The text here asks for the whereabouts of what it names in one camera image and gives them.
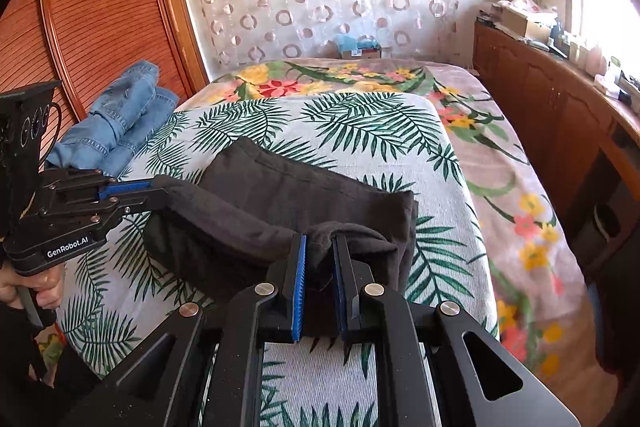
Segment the folded clothing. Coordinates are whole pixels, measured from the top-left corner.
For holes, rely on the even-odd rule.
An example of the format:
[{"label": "folded clothing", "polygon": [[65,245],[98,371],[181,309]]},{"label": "folded clothing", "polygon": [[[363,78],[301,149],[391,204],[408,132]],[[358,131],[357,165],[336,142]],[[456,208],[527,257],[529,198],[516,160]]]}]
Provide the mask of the folded clothing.
[{"label": "folded clothing", "polygon": [[108,153],[97,168],[101,169],[106,176],[114,178],[120,176],[146,141],[166,123],[178,100],[178,96],[169,89],[156,87],[156,93],[147,104],[144,114],[118,140],[116,147]]},{"label": "folded clothing", "polygon": [[[87,118],[54,145],[47,162],[76,169],[105,165],[108,174],[118,176],[131,160],[130,152],[135,154],[175,109],[178,98],[156,87],[158,76],[158,67],[146,60],[128,68],[100,94]],[[108,159],[112,152],[115,155]]]},{"label": "folded clothing", "polygon": [[171,203],[147,221],[146,250],[217,303],[264,280],[295,233],[307,235],[311,288],[321,291],[331,280],[336,232],[345,233],[351,256],[369,264],[377,282],[406,287],[417,217],[410,191],[385,192],[247,138],[221,151],[198,185],[156,176],[152,187],[167,190]]}]

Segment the dark gray garment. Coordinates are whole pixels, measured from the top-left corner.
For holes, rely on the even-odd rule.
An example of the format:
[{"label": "dark gray garment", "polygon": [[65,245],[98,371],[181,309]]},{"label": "dark gray garment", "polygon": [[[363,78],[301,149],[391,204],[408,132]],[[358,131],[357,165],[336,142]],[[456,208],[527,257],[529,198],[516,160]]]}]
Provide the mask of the dark gray garment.
[{"label": "dark gray garment", "polygon": [[296,232],[307,235],[306,280],[332,276],[331,239],[344,232],[351,257],[377,282],[404,291],[415,249],[417,202],[341,174],[296,162],[240,138],[221,151],[196,186],[156,176],[171,196],[150,216],[148,253],[217,303],[261,282],[285,258]]}]

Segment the leaf print sheet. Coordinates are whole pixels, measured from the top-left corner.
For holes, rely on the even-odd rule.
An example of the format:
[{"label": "leaf print sheet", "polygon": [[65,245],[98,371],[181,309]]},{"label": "leaf print sheet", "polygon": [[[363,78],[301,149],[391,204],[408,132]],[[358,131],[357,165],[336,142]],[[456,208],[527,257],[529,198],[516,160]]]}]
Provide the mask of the leaf print sheet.
[{"label": "leaf print sheet", "polygon": [[[259,82],[263,78],[258,73],[264,71],[247,76]],[[383,190],[412,190],[419,217],[406,297],[429,305],[458,302],[497,335],[497,307],[478,219],[433,103],[385,89],[300,91],[279,98],[213,100],[177,111],[123,178],[162,173],[197,182],[218,152],[247,136],[273,152]],[[241,89],[241,94],[248,92],[258,91]],[[60,327],[101,376],[182,303],[209,302],[146,254],[146,219],[146,214],[127,216],[103,248],[67,263]],[[336,339],[269,344],[260,425],[373,427],[378,423],[375,368],[369,345],[353,346],[345,364]]]},{"label": "leaf print sheet", "polygon": [[[226,74],[184,107],[269,97],[275,91],[266,88],[276,86],[274,81],[286,84],[287,92],[282,96],[405,92],[433,103],[452,149],[432,146],[430,165],[443,177],[448,165],[448,174],[454,178],[459,173],[452,166],[459,166],[471,191],[478,213],[478,239],[484,241],[490,261],[501,342],[572,409],[583,426],[599,424],[616,396],[617,383],[615,377],[601,370],[595,358],[593,310],[582,274],[518,137],[478,79],[455,66],[408,60],[347,62],[314,58],[267,62]],[[421,145],[414,145],[417,139],[421,144],[429,142],[427,124],[410,115],[413,123],[403,120],[397,113],[387,118],[393,118],[394,128],[405,132],[403,148],[419,150]],[[337,137],[333,135],[331,142],[335,144]],[[455,155],[455,162],[448,161],[450,155]],[[435,219],[424,221],[426,217],[421,217],[421,230],[445,226],[434,223]],[[438,261],[430,260],[424,269],[437,274],[440,261],[456,261],[444,253],[454,245],[441,245],[438,242],[442,239],[429,235],[422,237],[428,241],[418,245],[428,246],[431,254],[439,255]],[[412,276],[425,264],[418,258]],[[466,269],[460,262],[456,266]],[[449,273],[447,269],[444,275],[448,277]],[[430,294],[436,291],[435,284],[436,295],[452,289],[437,275],[419,284],[424,285],[426,280],[430,281]],[[556,333],[546,334],[550,328]]]}]

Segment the white sheet with green leaves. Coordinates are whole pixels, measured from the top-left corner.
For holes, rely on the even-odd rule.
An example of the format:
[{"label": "white sheet with green leaves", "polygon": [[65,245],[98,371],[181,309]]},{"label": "white sheet with green leaves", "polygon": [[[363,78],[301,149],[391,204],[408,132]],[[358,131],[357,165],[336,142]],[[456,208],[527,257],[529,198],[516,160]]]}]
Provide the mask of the white sheet with green leaves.
[{"label": "white sheet with green leaves", "polygon": [[[412,94],[331,93],[219,103],[176,112],[122,178],[168,174],[197,182],[238,137],[376,187],[412,190],[419,204],[410,301],[459,302],[497,334],[482,235],[460,165],[433,105]],[[127,216],[108,243],[67,263],[62,330],[86,363],[106,375],[184,302],[206,302],[145,251],[147,215]],[[370,346],[343,350],[332,339],[269,344],[261,426],[377,425]]]}]

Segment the folded denim jeans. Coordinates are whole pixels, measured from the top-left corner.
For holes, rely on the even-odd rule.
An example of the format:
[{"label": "folded denim jeans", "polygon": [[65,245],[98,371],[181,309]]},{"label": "folded denim jeans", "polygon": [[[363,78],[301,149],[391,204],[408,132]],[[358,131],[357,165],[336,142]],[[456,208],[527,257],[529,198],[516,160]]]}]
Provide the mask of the folded denim jeans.
[{"label": "folded denim jeans", "polygon": [[124,134],[97,168],[101,169],[106,176],[119,177],[146,141],[166,123],[177,103],[176,94],[164,87],[156,87],[156,94],[146,106],[145,113]]},{"label": "folded denim jeans", "polygon": [[100,94],[87,118],[54,145],[47,161],[62,168],[97,168],[145,112],[156,93],[158,75],[158,67],[146,60],[124,71]]}]

